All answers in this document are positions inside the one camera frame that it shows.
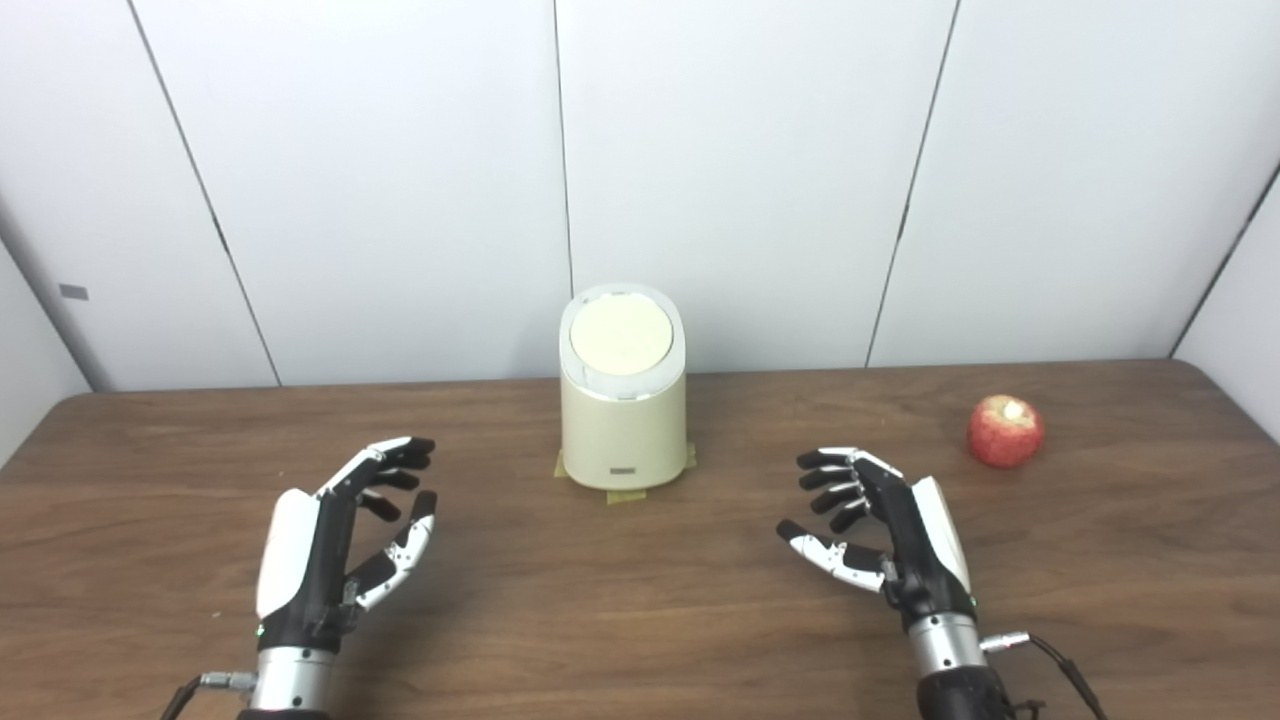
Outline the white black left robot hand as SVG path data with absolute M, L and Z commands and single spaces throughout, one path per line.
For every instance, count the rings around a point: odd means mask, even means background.
M 406 436 L 361 448 L 314 492 L 285 491 L 273 510 L 255 600 L 259 651 L 339 653 L 360 620 L 401 587 L 433 536 L 438 496 L 420 487 L 433 439 Z M 403 520 L 389 544 L 347 566 L 355 521 L 366 510 Z

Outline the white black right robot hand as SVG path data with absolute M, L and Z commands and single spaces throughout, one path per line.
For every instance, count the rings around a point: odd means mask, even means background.
M 796 459 L 797 483 L 831 533 L 783 519 L 778 536 L 838 582 L 881 594 L 909 629 L 934 615 L 977 619 L 961 543 L 938 482 L 904 474 L 856 447 L 814 448 Z

